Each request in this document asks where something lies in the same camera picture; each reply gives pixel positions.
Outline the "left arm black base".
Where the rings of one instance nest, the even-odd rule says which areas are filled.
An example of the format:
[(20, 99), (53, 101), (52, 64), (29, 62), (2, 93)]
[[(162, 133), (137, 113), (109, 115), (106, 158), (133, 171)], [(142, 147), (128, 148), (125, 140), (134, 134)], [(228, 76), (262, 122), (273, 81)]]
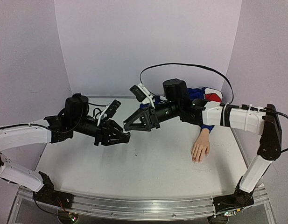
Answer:
[(42, 178), (43, 186), (39, 191), (33, 192), (33, 199), (37, 202), (58, 206), (62, 209), (70, 209), (73, 202), (73, 195), (55, 190), (50, 177), (41, 171), (38, 173)]

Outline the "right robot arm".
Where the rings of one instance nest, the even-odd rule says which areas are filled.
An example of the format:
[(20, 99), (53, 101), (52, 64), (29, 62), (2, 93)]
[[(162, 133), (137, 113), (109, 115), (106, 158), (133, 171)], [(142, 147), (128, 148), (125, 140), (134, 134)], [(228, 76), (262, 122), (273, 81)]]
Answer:
[(193, 125), (223, 126), (261, 136), (257, 155), (239, 182), (242, 192), (250, 193), (270, 164), (281, 155), (282, 129), (274, 105), (222, 104), (208, 99), (191, 100), (186, 83), (179, 79), (163, 82), (166, 100), (156, 104), (152, 93), (143, 85), (130, 88), (136, 99), (146, 104), (124, 121), (127, 131), (151, 131), (160, 123), (179, 117)]

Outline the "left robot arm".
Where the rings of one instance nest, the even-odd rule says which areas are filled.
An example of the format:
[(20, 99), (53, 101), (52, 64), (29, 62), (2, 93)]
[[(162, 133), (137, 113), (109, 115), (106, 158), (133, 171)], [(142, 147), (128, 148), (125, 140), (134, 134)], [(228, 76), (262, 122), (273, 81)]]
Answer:
[(57, 192), (49, 176), (16, 164), (7, 152), (60, 143), (73, 138), (74, 133), (93, 137), (95, 146), (128, 143), (130, 133), (112, 119), (121, 103), (114, 100), (93, 116), (89, 115), (91, 105), (86, 96), (76, 93), (66, 99), (58, 115), (44, 118), (45, 125), (31, 122), (0, 126), (0, 178), (32, 190), (48, 204), (56, 202)]

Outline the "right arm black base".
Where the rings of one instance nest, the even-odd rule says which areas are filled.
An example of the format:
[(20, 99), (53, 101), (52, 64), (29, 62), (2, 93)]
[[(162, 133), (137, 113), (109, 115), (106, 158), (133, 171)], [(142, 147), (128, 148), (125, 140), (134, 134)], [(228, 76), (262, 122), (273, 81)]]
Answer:
[(254, 204), (253, 192), (243, 191), (239, 188), (239, 183), (237, 184), (235, 191), (229, 195), (217, 196), (213, 198), (213, 205), (216, 214), (221, 214), (223, 212), (243, 209), (247, 206)]

